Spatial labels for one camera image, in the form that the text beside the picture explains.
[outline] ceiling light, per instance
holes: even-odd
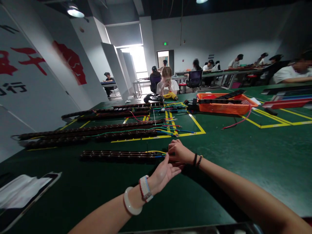
[[[68,4],[67,13],[69,15],[71,15],[73,17],[77,17],[77,18],[83,18],[85,16],[85,14],[80,12],[78,7],[73,3]]]
[[[204,3],[204,2],[207,2],[208,0],[196,0],[196,3],[198,4],[201,4],[201,3]]]

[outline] orange plastic crate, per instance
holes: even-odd
[[[197,94],[197,99],[209,99],[209,96],[216,96],[217,98],[227,93],[199,93]],[[236,115],[245,115],[248,111],[250,111],[251,107],[257,107],[258,105],[250,100],[243,94],[237,95],[233,99],[240,99],[242,100],[242,104],[199,104],[199,110],[202,112],[212,112],[212,113],[223,113],[223,114],[236,114]]]

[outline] hand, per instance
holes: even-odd
[[[168,147],[171,161],[193,164],[195,154],[186,148],[180,140],[172,140]]]
[[[166,154],[165,159],[158,165],[154,173],[147,179],[152,195],[159,193],[166,184],[177,174],[181,173],[184,165],[174,167],[169,162],[169,154]]]

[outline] long workbench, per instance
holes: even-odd
[[[269,86],[246,88],[245,94],[259,101]],[[214,91],[228,93],[230,90]],[[178,95],[179,100],[195,94]],[[142,102],[133,100],[130,104]],[[95,108],[123,105],[100,103]],[[180,137],[193,152],[256,183],[301,217],[312,216],[312,113],[305,108],[277,110],[275,118],[258,107],[236,127],[221,130],[241,119],[220,114],[173,114],[176,124],[198,134]],[[62,129],[121,124],[125,119],[91,122],[72,121]],[[23,150],[0,163],[1,173],[62,176],[7,233],[67,233],[94,209],[137,184],[155,168],[147,164],[81,162],[83,150],[166,151],[172,137],[128,140],[44,150]],[[121,231],[142,231],[200,225],[230,224],[248,217],[206,175],[187,170],[143,207]]]

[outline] yellow wire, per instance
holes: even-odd
[[[166,154],[165,152],[158,151],[158,150],[145,151],[145,153],[152,153],[152,152],[158,152],[158,153]]]

